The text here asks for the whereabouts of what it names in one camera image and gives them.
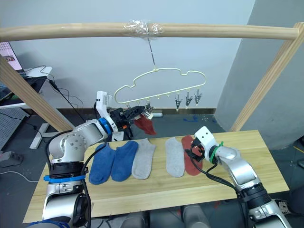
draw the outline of wooden rod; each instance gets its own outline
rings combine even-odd
[[[270,90],[277,78],[281,75],[288,62],[291,60],[291,58],[294,56],[294,54],[297,52],[300,45],[304,41],[304,22],[296,23],[294,25],[294,28],[299,29],[299,37],[294,41],[287,40],[281,46],[274,61],[270,65],[262,80],[257,85],[256,89],[247,101],[243,110],[238,115],[230,131],[235,132],[241,130],[243,125],[252,115],[256,107],[260,104],[264,96]]]
[[[100,22],[100,23],[67,23],[18,26],[0,28],[0,41],[16,41],[49,38],[73,37],[132,37],[136,32],[125,28],[130,23]],[[214,38],[264,38],[290,39],[299,35],[298,28],[283,28],[253,25],[212,25],[189,23],[155,23],[148,24],[148,30],[153,33],[157,28],[161,32],[156,37],[214,37]]]
[[[36,93],[1,55],[0,81],[57,131],[61,132],[73,129],[73,125],[67,122],[58,113],[58,110],[54,109]]]

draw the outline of wooden table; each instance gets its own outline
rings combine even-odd
[[[268,193],[289,190],[258,131],[216,133],[214,136],[218,142],[224,141],[225,146],[241,151],[243,158],[253,166]],[[167,139],[169,138],[149,139],[156,145],[156,150],[152,171],[146,180],[130,176],[123,182],[115,182],[110,178],[103,184],[92,185],[87,175],[87,187],[94,203],[92,217],[236,198],[231,188],[208,179],[204,174],[190,176],[185,172],[180,178],[168,174],[165,153]],[[125,143],[111,142],[110,145],[115,149]],[[96,147],[97,144],[88,148],[85,159]],[[203,169],[209,167],[211,165],[204,161]],[[217,167],[211,173],[230,181],[228,173],[222,167]],[[41,220],[47,186],[47,182],[43,181],[44,175],[48,175],[47,166],[41,174],[23,222]]]

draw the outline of pegboard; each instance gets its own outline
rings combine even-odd
[[[1,109],[0,112],[21,120],[23,120],[25,116],[28,116],[28,114],[21,108]],[[16,128],[21,123],[21,120],[15,120],[0,114],[0,150],[4,147],[12,134],[15,132]]]

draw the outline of computer monitor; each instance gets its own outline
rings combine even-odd
[[[0,42],[0,55],[2,55],[19,74],[25,74],[9,42]]]

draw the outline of white cable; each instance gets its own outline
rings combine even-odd
[[[21,173],[15,172],[15,171],[2,172],[2,173],[0,173],[0,175],[5,174],[5,173],[9,173],[9,172],[16,173],[16,174],[20,175],[21,177],[23,177],[24,179],[26,179],[28,182],[36,182],[36,183],[39,182],[39,181],[36,181],[36,180],[29,180],[25,176],[23,176]]]

